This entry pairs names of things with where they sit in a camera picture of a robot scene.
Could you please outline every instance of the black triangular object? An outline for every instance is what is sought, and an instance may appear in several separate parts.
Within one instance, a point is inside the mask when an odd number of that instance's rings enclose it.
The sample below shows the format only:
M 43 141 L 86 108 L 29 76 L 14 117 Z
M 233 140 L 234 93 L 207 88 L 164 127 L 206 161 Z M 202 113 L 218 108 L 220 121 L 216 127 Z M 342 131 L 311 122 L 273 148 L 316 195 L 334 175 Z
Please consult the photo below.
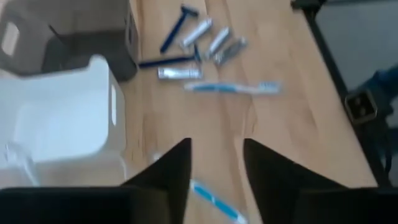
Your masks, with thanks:
M 395 224 L 398 189 L 304 190 L 292 224 Z
M 117 187 L 0 190 L 0 223 L 182 224 L 191 176 L 191 139 Z
M 191 145 L 190 138 L 182 140 L 158 161 L 122 184 L 166 191 L 169 196 L 170 223 L 173 224 L 183 223 L 191 178 Z
M 244 163 L 262 221 L 266 224 L 292 223 L 302 189 L 343 188 L 252 139 L 244 140 Z

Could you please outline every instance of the silver tube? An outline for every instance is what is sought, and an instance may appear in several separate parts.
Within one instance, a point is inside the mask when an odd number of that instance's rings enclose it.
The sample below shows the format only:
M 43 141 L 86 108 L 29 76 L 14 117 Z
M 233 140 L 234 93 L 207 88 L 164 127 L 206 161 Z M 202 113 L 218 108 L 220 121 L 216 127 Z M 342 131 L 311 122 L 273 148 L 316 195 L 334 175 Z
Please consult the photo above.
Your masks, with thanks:
M 207 50 L 205 57 L 210 59 L 217 51 L 225 44 L 225 42 L 232 36 L 231 28 L 224 27 L 217 34 L 216 38 L 212 41 Z
M 199 39 L 199 37 L 209 31 L 212 25 L 213 20 L 210 18 L 200 22 L 200 24 L 181 41 L 181 48 L 186 49 L 187 47 L 189 47 L 197 39 Z
M 246 38 L 244 37 L 239 38 L 229 47 L 227 47 L 221 52 L 218 52 L 213 57 L 214 63 L 216 63 L 216 65 L 218 66 L 223 65 L 229 59 L 237 56 L 237 54 L 240 53 L 240 51 L 242 51 L 247 45 L 248 45 L 248 40 L 246 40 Z
M 198 68 L 158 68 L 159 79 L 180 80 L 203 78 L 203 73 Z

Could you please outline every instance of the toothbrush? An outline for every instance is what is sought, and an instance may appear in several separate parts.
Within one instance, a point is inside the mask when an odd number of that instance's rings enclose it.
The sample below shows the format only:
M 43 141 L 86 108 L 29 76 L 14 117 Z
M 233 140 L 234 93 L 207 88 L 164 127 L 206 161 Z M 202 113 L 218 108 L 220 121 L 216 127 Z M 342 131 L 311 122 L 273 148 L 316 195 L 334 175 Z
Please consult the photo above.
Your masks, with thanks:
M 235 83 L 191 82 L 184 89 L 201 92 L 246 93 L 251 95 L 276 95 L 280 92 L 279 82 L 261 82 L 258 86 L 245 86 Z
M 202 184 L 195 180 L 191 180 L 190 182 L 191 190 L 199 195 L 201 198 L 212 203 L 216 208 L 222 211 L 228 218 L 234 221 L 235 224 L 247 224 L 248 220 L 236 209 L 227 205 L 213 193 L 211 193 L 208 189 L 206 189 Z

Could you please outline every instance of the white plastic box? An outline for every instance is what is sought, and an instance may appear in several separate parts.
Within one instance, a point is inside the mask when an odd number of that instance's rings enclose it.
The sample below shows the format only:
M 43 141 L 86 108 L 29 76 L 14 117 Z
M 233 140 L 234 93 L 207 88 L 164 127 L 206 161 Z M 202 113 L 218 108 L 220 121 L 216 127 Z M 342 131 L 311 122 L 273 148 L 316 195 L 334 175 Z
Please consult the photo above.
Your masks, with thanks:
M 100 56 L 81 70 L 0 79 L 0 152 L 20 145 L 40 185 L 123 182 L 131 175 L 124 117 L 123 93 Z M 27 183 L 11 160 L 0 155 L 0 187 Z

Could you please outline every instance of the wooden table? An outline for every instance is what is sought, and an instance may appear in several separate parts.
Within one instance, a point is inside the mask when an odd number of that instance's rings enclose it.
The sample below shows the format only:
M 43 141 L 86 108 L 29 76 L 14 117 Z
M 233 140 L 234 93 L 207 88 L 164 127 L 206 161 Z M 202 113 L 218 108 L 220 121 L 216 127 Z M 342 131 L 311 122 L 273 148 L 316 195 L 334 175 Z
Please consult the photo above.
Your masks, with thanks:
M 278 96 L 184 91 L 180 82 L 160 82 L 156 69 L 122 84 L 126 97 L 127 155 L 144 169 L 155 152 L 185 137 L 193 139 L 192 177 L 260 223 L 243 161 L 243 139 L 253 138 L 289 159 L 348 187 L 375 186 L 356 136 L 301 12 L 288 0 L 132 0 L 141 58 L 159 57 L 159 47 L 180 15 L 181 3 L 215 21 L 205 50 L 223 26 L 248 48 L 222 68 L 204 63 L 206 80 L 256 85 L 283 83 Z M 186 22 L 183 33 L 197 22 Z M 173 47 L 168 55 L 180 54 Z M 216 208 L 190 195 L 185 223 L 228 223 Z

